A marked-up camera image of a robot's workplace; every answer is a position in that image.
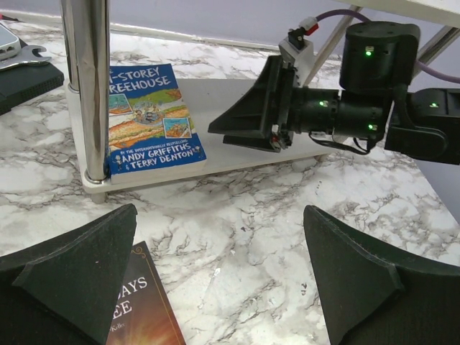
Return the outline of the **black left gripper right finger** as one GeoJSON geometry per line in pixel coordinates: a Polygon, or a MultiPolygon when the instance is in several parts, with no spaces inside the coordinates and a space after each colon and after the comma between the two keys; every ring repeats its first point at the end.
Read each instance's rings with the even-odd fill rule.
{"type": "Polygon", "coordinates": [[[316,206],[306,243],[331,344],[458,344],[459,267],[406,252],[316,206]]]}

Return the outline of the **dark three days book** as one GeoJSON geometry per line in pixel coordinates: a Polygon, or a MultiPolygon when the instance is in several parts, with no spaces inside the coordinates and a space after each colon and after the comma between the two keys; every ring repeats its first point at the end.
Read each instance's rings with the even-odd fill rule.
{"type": "Polygon", "coordinates": [[[185,343],[147,243],[144,241],[132,247],[106,343],[185,343]]]}

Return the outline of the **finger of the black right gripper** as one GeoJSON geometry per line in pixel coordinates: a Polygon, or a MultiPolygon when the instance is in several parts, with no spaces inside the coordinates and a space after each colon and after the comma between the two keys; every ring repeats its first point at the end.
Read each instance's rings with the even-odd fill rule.
{"type": "Polygon", "coordinates": [[[253,86],[208,126],[223,143],[265,152],[288,147],[288,70],[283,58],[270,56],[253,86]]]}

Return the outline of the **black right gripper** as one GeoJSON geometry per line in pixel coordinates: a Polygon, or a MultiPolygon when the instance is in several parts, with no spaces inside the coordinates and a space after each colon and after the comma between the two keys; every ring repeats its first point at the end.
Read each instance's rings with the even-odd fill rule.
{"type": "Polygon", "coordinates": [[[361,22],[345,35],[341,90],[301,87],[290,63],[277,67],[276,145],[295,133],[331,136],[324,147],[367,155],[382,140],[392,104],[404,106],[420,40],[414,24],[361,22]]]}

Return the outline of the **blue 91-storey treehouse book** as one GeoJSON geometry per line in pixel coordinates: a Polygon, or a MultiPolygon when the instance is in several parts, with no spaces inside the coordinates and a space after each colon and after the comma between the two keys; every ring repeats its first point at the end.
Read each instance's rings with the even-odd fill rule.
{"type": "Polygon", "coordinates": [[[108,164],[113,184],[201,170],[206,160],[170,64],[110,68],[108,164]]]}

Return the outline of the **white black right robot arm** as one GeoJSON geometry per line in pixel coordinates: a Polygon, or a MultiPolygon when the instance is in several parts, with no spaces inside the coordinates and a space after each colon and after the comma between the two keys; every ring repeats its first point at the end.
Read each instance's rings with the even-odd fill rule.
{"type": "Polygon", "coordinates": [[[306,133],[323,147],[367,155],[378,142],[416,160],[459,163],[459,91],[413,79],[420,30],[414,24],[361,22],[345,34],[339,89],[302,86],[285,55],[268,57],[254,85],[208,126],[224,143],[279,152],[306,133]]]}

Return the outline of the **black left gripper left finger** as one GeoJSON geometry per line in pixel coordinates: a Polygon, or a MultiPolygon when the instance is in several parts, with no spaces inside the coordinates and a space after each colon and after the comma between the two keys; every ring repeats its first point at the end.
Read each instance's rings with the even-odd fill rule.
{"type": "Polygon", "coordinates": [[[1,257],[1,343],[105,344],[136,217],[127,204],[1,257]]]}

